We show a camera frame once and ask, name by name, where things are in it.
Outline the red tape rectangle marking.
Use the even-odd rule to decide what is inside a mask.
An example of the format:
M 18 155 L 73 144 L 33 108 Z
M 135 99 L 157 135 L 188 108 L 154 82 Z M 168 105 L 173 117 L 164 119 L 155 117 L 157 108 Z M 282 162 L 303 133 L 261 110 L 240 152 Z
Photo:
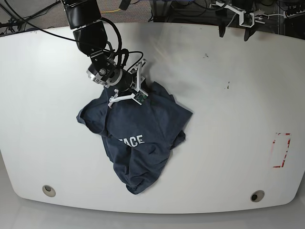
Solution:
M 271 148 L 271 166 L 272 168 L 282 168 L 288 154 L 291 133 L 276 133 Z

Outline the dark blue T-shirt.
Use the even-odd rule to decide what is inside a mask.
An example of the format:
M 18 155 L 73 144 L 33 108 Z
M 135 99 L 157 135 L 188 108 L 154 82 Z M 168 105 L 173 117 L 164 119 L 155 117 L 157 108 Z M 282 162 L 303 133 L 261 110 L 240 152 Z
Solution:
M 109 106 L 114 91 L 105 88 L 77 116 L 101 136 L 116 175 L 134 195 L 157 181 L 171 150 L 185 140 L 183 130 L 192 116 L 157 82 L 149 85 L 148 94 L 142 104 L 124 100 Z

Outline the black tripod stand legs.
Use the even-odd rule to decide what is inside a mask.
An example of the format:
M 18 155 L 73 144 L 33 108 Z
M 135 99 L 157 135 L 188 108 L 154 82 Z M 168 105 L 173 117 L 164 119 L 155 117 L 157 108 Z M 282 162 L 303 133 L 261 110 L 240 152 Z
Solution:
M 29 20 L 32 20 L 32 19 L 35 19 L 37 17 L 40 17 L 40 16 L 43 16 L 45 15 L 50 9 L 52 9 L 53 7 L 55 7 L 56 5 L 60 4 L 61 1 L 60 0 L 56 0 L 54 3 L 46 6 L 45 8 L 39 10 L 38 12 L 30 15 L 30 16 L 26 16 L 26 17 L 23 17 L 24 20 L 26 21 L 29 21 Z M 19 26 L 19 25 L 22 25 L 23 24 L 23 21 L 21 19 L 16 19 L 14 18 L 13 16 L 11 16 L 11 18 L 8 20 L 8 22 L 6 23 L 1 23 L 0 24 L 0 27 L 1 28 L 4 28 L 4 27 L 14 27 L 14 26 Z

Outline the white power strip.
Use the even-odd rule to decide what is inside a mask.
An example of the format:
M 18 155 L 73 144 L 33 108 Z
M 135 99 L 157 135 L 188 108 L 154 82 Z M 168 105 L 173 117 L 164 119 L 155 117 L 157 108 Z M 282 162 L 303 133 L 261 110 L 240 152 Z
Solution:
M 305 10 L 302 8 L 288 8 L 284 12 L 284 18 L 285 19 L 292 19 L 298 16 L 302 16 L 305 14 Z

